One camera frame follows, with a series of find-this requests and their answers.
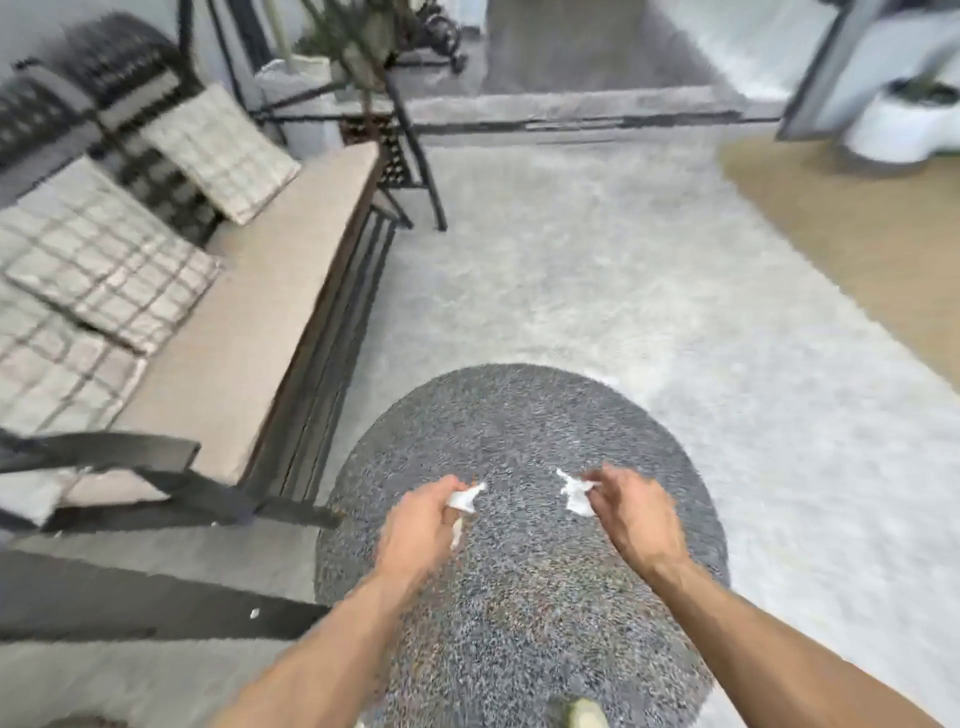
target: black and white pillow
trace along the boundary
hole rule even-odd
[[[176,235],[88,158],[0,211],[3,273],[138,352],[156,352],[219,261]]]
[[[230,220],[250,222],[300,171],[219,85],[160,116],[143,137]]]
[[[145,359],[0,278],[3,429],[29,437],[107,427],[145,367]],[[0,508],[41,524],[79,477],[73,470],[0,475]]]

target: hand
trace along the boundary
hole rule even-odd
[[[627,565],[649,581],[663,561],[688,561],[684,527],[675,501],[656,480],[612,465],[581,475],[597,483],[587,492],[613,546]]]
[[[387,515],[376,548],[374,575],[387,576],[415,590],[450,555],[453,524],[463,514],[446,501],[467,484],[455,475],[408,491]]]

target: tissue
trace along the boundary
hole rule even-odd
[[[487,483],[474,485],[472,488],[467,488],[465,491],[457,491],[447,499],[446,504],[451,508],[456,508],[458,511],[463,511],[464,513],[476,513],[476,511],[473,510],[473,499],[477,497],[480,491],[485,490],[487,490]]]
[[[566,496],[566,510],[573,511],[573,513],[578,516],[595,516],[593,506],[591,506],[590,501],[587,500],[587,491],[596,485],[596,483],[567,475],[560,468],[557,469],[557,475],[564,480],[564,486],[560,490],[560,495]]]
[[[463,511],[464,513],[476,513],[476,510],[473,508],[473,499],[479,495],[480,491],[485,490],[487,490],[487,483],[474,485],[472,488],[467,488],[465,491],[457,491],[446,500],[446,504],[450,508],[456,508],[458,511]],[[460,545],[460,539],[463,534],[464,519],[461,517],[453,524],[453,541],[450,543],[451,551]]]

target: white planter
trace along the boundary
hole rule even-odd
[[[960,88],[960,53],[953,54],[937,75],[942,84]],[[944,129],[944,143],[941,149],[948,152],[960,152],[960,107],[954,109]]]
[[[330,61],[324,58],[294,56],[293,73],[282,60],[270,61],[255,75],[257,86],[263,92],[264,102],[271,104],[289,98],[310,88],[329,84]],[[332,93],[320,98],[302,101],[293,106],[278,109],[276,116],[315,116],[337,113],[337,101]],[[290,122],[282,125],[287,137],[287,149],[297,159],[307,159],[334,149],[341,149],[344,140],[335,121]]]
[[[844,134],[843,144],[858,157],[882,164],[922,162],[943,149],[956,91],[939,86],[922,102],[904,100],[903,81],[881,89]]]

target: gray round rug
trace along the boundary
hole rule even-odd
[[[723,526],[683,448],[609,387],[547,367],[439,376],[360,439],[330,503],[348,513],[318,543],[317,597],[370,568],[399,497],[446,473],[483,480],[466,545],[404,623],[368,728],[542,726],[551,700],[585,695],[611,726],[686,726],[712,687],[698,654],[595,518],[565,509],[557,469],[602,460],[655,477],[678,503],[693,557],[729,584]]]

